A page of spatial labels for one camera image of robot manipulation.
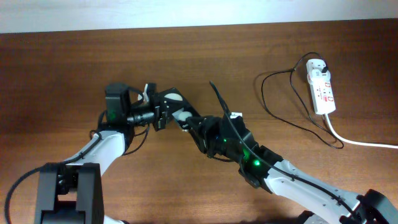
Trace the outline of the black Galaxy flip phone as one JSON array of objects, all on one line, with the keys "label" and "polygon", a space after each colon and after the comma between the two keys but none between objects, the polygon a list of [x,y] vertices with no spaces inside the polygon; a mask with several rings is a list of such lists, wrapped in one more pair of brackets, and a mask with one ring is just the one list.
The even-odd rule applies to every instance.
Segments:
[{"label": "black Galaxy flip phone", "polygon": [[197,110],[176,88],[162,91],[159,96],[160,107],[165,112],[166,124],[175,121],[183,131],[188,132],[190,126],[187,123],[187,119],[200,117]]}]

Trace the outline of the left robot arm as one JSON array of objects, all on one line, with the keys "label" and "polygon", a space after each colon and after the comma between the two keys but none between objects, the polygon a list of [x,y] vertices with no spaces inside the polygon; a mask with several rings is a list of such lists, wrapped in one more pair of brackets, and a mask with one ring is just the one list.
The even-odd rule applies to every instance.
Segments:
[{"label": "left robot arm", "polygon": [[149,104],[156,85],[148,83],[130,101],[134,89],[122,83],[105,89],[106,111],[98,119],[90,141],[62,162],[39,169],[35,223],[118,223],[104,213],[102,176],[119,157],[128,154],[135,127],[147,126],[157,115]]}]

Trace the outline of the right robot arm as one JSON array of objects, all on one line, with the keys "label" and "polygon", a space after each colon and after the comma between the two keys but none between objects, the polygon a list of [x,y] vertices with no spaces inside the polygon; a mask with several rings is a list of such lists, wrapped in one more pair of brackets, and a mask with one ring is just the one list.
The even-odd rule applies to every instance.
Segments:
[{"label": "right robot arm", "polygon": [[198,148],[236,162],[239,174],[254,187],[292,200],[327,223],[397,223],[397,208],[382,193],[364,195],[326,184],[259,145],[243,118],[214,116],[186,120]]}]

